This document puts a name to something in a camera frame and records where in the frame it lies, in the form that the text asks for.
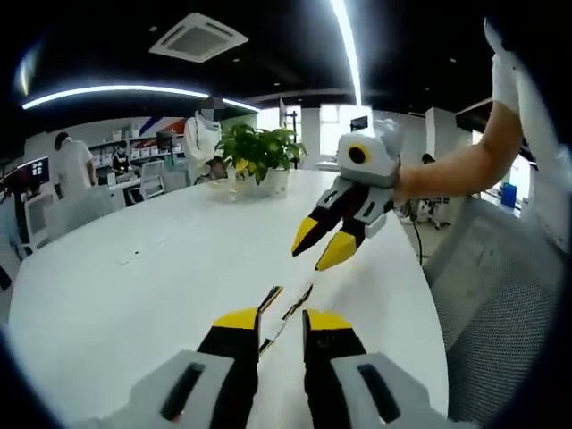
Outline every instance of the black ceiling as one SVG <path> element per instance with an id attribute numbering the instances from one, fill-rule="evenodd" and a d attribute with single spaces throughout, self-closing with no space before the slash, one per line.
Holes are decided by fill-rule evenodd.
<path id="1" fill-rule="evenodd" d="M 403 113 L 421 113 L 432 105 L 457 112 L 490 96 L 492 51 L 484 39 L 478 6 L 410 0 L 345 3 L 365 104 Z M 13 40 L 13 45 L 7 56 L 9 67 L 2 71 L 4 118 L 17 125 L 18 132 L 0 147 L 3 153 L 42 130 L 113 117 L 184 116 L 196 108 L 196 101 L 187 97 L 124 93 L 78 96 L 28 111 L 19 108 L 32 98 L 70 88 L 149 84 L 237 100 L 341 89 L 347 95 L 293 96 L 290 101 L 301 99 L 303 105 L 354 101 L 348 60 L 329 0 L 105 0 L 97 2 L 97 8 L 70 9 L 68 4 L 58 7 L 54 2 L 18 7 L 26 19 L 16 25 L 25 31 L 15 37 L 3 29 L 4 40 Z M 232 27 L 249 42 L 202 64 L 148 52 L 192 12 Z M 19 72 L 23 63 L 30 72 L 27 96 L 22 93 Z M 487 114 L 485 107 L 477 117 L 482 120 Z M 465 114 L 461 120 L 466 122 L 470 116 Z"/>

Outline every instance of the ceiling vent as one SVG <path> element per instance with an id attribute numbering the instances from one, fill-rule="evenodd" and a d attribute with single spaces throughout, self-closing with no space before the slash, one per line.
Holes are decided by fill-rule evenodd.
<path id="1" fill-rule="evenodd" d="M 211 18 L 192 13 L 166 32 L 149 52 L 204 63 L 248 42 L 240 33 Z"/>

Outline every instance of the cable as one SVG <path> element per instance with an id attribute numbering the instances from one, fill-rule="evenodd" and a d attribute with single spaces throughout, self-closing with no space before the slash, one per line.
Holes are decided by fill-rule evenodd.
<path id="1" fill-rule="evenodd" d="M 408 215 L 409 219 L 411 219 L 411 223 L 413 223 L 413 229 L 415 230 L 415 234 L 417 236 L 417 244 L 419 245 L 419 264 L 423 266 L 423 244 L 421 243 L 421 236 L 419 235 L 419 230 L 417 229 L 417 216 L 413 213 L 413 206 L 411 205 L 411 200 L 408 200 Z"/>

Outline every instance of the green leaves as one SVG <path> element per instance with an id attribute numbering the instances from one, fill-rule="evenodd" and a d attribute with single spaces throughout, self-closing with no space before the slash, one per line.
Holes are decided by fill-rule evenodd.
<path id="1" fill-rule="evenodd" d="M 234 165 L 237 172 L 248 172 L 260 184 L 269 169 L 290 169 L 290 160 L 307 155 L 304 145 L 294 143 L 294 131 L 282 128 L 276 130 L 254 130 L 246 123 L 231 127 L 216 146 L 223 151 L 223 160 Z"/>

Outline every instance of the white pot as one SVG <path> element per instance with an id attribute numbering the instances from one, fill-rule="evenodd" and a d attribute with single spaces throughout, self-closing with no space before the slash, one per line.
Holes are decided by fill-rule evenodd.
<path id="1" fill-rule="evenodd" d="M 244 192 L 251 197 L 280 196 L 286 193 L 290 170 L 268 170 L 266 177 L 257 185 L 254 176 L 246 179 Z"/>

